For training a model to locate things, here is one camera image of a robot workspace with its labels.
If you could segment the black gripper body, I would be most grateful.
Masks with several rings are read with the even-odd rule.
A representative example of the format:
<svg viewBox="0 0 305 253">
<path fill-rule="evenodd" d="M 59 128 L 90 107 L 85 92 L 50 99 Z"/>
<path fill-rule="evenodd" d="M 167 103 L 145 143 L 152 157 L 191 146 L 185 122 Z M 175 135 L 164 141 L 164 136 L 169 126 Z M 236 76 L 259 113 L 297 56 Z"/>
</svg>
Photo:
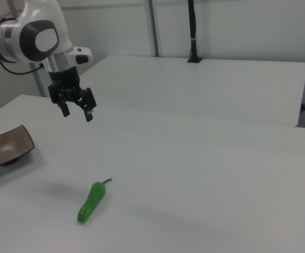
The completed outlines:
<svg viewBox="0 0 305 253">
<path fill-rule="evenodd" d="M 80 96 L 80 77 L 76 67 L 63 72 L 49 72 L 52 84 L 48 87 L 52 103 L 63 100 L 76 102 Z"/>
</svg>

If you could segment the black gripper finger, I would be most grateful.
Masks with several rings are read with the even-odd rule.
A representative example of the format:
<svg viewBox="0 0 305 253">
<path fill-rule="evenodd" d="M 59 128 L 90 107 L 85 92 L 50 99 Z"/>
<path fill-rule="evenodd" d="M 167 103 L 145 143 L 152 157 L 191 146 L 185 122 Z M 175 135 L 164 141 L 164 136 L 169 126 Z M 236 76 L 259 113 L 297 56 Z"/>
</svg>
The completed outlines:
<svg viewBox="0 0 305 253">
<path fill-rule="evenodd" d="M 78 100 L 78 105 L 84 111 L 86 121 L 90 122 L 93 119 L 93 109 L 96 107 L 97 104 L 92 90 L 89 87 L 80 90 L 80 99 Z"/>
<path fill-rule="evenodd" d="M 68 106 L 66 104 L 66 99 L 61 90 L 57 89 L 54 85 L 48 87 L 50 98 L 53 104 L 57 104 L 61 109 L 63 116 L 67 117 L 70 114 Z"/>
</svg>

